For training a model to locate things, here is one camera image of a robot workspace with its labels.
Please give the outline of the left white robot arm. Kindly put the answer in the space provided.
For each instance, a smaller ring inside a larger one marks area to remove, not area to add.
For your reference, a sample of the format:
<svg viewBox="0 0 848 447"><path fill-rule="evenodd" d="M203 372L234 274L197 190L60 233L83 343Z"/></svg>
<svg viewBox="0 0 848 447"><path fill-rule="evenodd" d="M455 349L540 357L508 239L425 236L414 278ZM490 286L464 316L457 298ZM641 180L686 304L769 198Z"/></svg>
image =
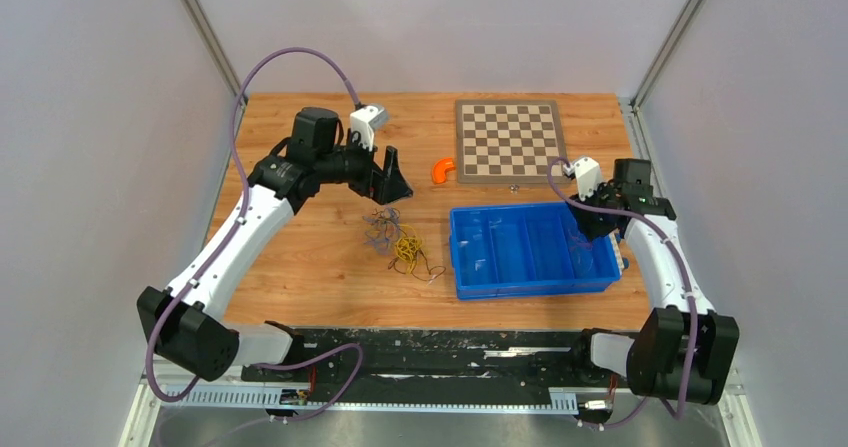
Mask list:
<svg viewBox="0 0 848 447"><path fill-rule="evenodd" d="M225 223L163 289L148 286L137 299L141 325L154 354L204 381L233 365L267 364L282 381L300 377L306 355L293 331L275 322L227 326L222 317L247 270L268 242L324 184L345 184L378 205L409 198L395 147L374 160L377 131L389 119L378 104L361 105L344 126L328 109L305 107L292 133L258 161Z"/></svg>

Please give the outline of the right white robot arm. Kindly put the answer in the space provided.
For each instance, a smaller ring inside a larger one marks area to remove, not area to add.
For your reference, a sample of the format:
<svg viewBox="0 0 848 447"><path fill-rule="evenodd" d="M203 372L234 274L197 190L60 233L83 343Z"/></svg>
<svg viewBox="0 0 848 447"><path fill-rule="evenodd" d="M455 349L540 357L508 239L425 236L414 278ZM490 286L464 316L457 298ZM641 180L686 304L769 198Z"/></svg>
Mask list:
<svg viewBox="0 0 848 447"><path fill-rule="evenodd" d="M664 401L714 405L724 391L740 332L716 312L694 280L678 236L671 202L655 194L652 166L618 159L604 179L599 164L582 157L566 169L577 183L569 204L589 240L621 236L635 255L652 310L634 336L586 329L571 357L584 384L615 373L631 391Z"/></svg>

